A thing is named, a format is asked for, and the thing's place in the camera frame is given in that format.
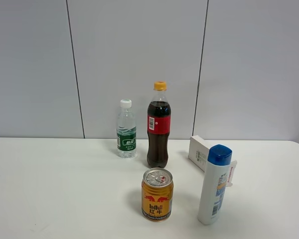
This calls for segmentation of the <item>white cardboard box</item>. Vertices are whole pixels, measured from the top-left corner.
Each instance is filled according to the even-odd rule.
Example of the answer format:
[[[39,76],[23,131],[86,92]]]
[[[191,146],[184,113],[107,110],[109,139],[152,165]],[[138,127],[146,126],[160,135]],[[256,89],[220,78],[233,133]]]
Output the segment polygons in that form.
[[[192,136],[190,138],[188,158],[203,172],[205,172],[206,169],[207,158],[211,147],[212,146],[207,141],[198,135]],[[236,166],[237,161],[231,160],[228,170],[228,179],[226,182],[227,187],[231,187],[233,185],[232,179]]]

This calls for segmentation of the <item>gold Red Bull can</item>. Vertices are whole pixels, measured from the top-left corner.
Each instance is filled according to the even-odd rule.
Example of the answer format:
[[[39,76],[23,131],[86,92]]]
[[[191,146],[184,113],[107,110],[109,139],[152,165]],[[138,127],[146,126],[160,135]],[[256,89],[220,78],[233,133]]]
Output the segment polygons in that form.
[[[172,210],[172,174],[163,168],[147,170],[142,180],[142,214],[153,222],[168,219]]]

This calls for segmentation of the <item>cola bottle yellow cap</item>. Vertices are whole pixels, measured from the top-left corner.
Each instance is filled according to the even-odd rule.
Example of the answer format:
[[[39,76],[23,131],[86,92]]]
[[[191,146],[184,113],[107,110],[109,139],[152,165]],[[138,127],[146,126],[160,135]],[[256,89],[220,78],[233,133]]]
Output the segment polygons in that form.
[[[149,148],[147,162],[151,168],[165,168],[168,162],[167,143],[170,134],[171,107],[166,98],[166,82],[154,83],[154,97],[147,111]]]

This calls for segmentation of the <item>white shampoo bottle blue cap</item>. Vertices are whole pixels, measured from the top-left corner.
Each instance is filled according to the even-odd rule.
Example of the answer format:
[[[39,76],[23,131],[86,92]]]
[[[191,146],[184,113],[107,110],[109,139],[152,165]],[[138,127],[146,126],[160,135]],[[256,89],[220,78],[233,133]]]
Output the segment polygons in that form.
[[[197,216],[204,225],[214,223],[220,215],[231,157],[232,150],[220,144],[209,150]]]

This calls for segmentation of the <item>clear water bottle green label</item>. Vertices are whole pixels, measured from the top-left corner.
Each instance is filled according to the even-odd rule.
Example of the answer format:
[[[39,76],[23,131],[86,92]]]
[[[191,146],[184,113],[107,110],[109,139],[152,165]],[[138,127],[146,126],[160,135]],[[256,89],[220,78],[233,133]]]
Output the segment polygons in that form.
[[[117,117],[117,149],[121,158],[136,156],[136,119],[132,110],[132,101],[120,100],[120,111]]]

